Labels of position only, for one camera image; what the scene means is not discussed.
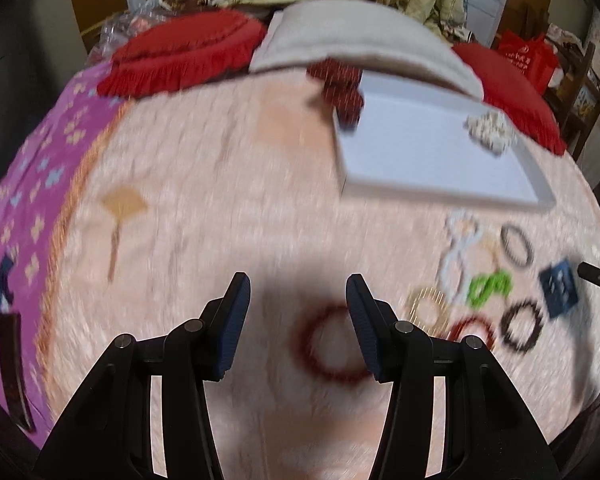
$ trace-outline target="white box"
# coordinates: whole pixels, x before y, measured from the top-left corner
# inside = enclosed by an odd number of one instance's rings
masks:
[[[523,139],[496,156],[469,137],[464,122],[488,105],[375,72],[363,72],[359,89],[365,105],[357,128],[343,131],[334,114],[343,194],[521,210],[555,205]]]

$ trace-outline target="blue square block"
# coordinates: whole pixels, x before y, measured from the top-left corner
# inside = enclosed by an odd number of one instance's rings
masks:
[[[567,260],[554,267],[547,267],[538,277],[549,309],[549,318],[558,317],[578,304],[578,291]]]

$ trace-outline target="red beaded bracelet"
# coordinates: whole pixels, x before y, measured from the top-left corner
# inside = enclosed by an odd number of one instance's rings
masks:
[[[464,319],[461,319],[455,325],[453,325],[453,327],[451,328],[451,332],[449,332],[448,339],[451,341],[458,341],[462,330],[464,330],[467,326],[472,324],[479,324],[484,328],[485,332],[487,333],[487,348],[489,350],[493,350],[493,346],[496,343],[496,336],[493,332],[493,328],[491,328],[491,323],[489,323],[489,321],[485,317],[480,316],[478,314],[474,316],[465,317]]]
[[[316,330],[323,326],[333,316],[348,316],[349,310],[346,305],[330,305],[317,316],[308,320],[299,333],[298,358],[304,368],[312,375],[327,381],[340,384],[358,384],[370,377],[371,373],[366,367],[355,370],[332,370],[321,363],[314,354],[312,338]]]

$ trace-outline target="wooden chair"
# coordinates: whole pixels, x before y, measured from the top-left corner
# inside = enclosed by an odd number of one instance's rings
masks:
[[[578,142],[573,150],[573,160],[578,160],[600,115],[600,89],[589,79],[589,70],[596,45],[589,43],[587,52],[582,57],[559,44],[555,44],[555,46],[558,53],[568,62],[568,66],[563,68],[565,68],[565,78],[569,78],[571,82],[568,83],[568,90],[562,97],[558,97],[555,89],[549,88],[545,92],[544,98],[554,111],[558,126],[560,126],[560,135],[565,142],[570,142],[575,136],[578,136]],[[593,110],[584,118],[573,110],[581,88],[587,88],[596,103]]]

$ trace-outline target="green bracelet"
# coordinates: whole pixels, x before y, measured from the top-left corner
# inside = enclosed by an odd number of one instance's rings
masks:
[[[506,270],[498,270],[493,274],[478,274],[469,284],[467,303],[472,308],[481,308],[492,294],[508,296],[513,289],[511,275]]]

